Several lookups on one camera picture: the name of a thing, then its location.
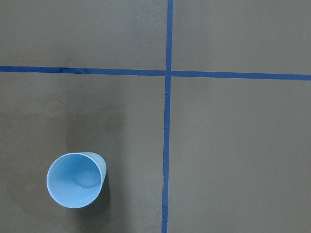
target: blue tape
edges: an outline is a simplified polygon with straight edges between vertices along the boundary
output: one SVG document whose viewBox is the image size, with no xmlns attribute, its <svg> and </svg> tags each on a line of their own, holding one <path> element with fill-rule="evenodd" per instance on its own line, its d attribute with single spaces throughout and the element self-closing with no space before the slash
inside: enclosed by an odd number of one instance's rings
<svg viewBox="0 0 311 233">
<path fill-rule="evenodd" d="M 199 77 L 199 78 L 275 79 L 275 80 L 311 81 L 311 75 L 306 75 L 306 74 L 264 74 L 264 73 L 234 73 L 234 72 L 172 71 L 172 76 Z"/>
<path fill-rule="evenodd" d="M 166 26 L 166 63 L 165 63 L 165 102 L 164 102 L 164 143 L 163 143 L 163 189 L 162 189 L 162 226 L 161 232 L 168 229 L 169 168 L 170 168 L 170 115 L 171 115 L 171 70 L 173 40 L 173 0 L 168 0 Z"/>
<path fill-rule="evenodd" d="M 0 72 L 60 73 L 60 74 L 107 74 L 107 75 L 141 75 L 165 76 L 163 70 L 140 69 L 97 69 L 66 67 L 0 67 Z"/>
</svg>

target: horizontal blue line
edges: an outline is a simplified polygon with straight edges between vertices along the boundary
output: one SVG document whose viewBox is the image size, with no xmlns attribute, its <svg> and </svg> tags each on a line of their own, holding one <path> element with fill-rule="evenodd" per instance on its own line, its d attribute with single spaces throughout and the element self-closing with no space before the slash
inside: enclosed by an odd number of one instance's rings
<svg viewBox="0 0 311 233">
<path fill-rule="evenodd" d="M 141 69 L 97 69 L 97 68 L 67 68 L 67 67 L 1 67 L 0 72 L 29 73 L 60 73 L 60 74 L 107 74 L 107 75 L 142 75 L 165 76 L 163 70 Z"/>
<path fill-rule="evenodd" d="M 172 71 L 175 77 L 232 78 L 232 79 L 276 79 L 276 80 L 311 80 L 306 74 L 266 74 L 235 72 Z"/>
</svg>

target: gray surface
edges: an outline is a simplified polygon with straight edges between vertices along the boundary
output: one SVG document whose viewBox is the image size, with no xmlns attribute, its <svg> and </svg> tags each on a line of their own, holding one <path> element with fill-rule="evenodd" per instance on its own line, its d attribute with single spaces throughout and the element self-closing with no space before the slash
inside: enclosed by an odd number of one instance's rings
<svg viewBox="0 0 311 233">
<path fill-rule="evenodd" d="M 311 83 L 173 78 L 170 233 L 308 233 Z"/>
<path fill-rule="evenodd" d="M 0 2 L 0 66 L 165 69 L 164 0 Z"/>
<path fill-rule="evenodd" d="M 174 1 L 173 70 L 311 73 L 311 1 Z"/>
<path fill-rule="evenodd" d="M 163 109 L 163 77 L 0 73 L 1 232 L 160 232 Z M 46 174 L 78 151 L 102 155 L 108 179 L 67 209 Z"/>
</svg>

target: light blue plastic cup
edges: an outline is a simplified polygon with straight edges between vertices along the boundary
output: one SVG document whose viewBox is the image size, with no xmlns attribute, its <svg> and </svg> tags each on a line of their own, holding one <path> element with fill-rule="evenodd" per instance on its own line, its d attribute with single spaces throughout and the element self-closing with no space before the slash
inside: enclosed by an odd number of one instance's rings
<svg viewBox="0 0 311 233">
<path fill-rule="evenodd" d="M 56 159 L 48 171 L 48 191 L 62 206 L 87 206 L 99 195 L 106 171 L 104 159 L 96 153 L 65 154 Z"/>
</svg>

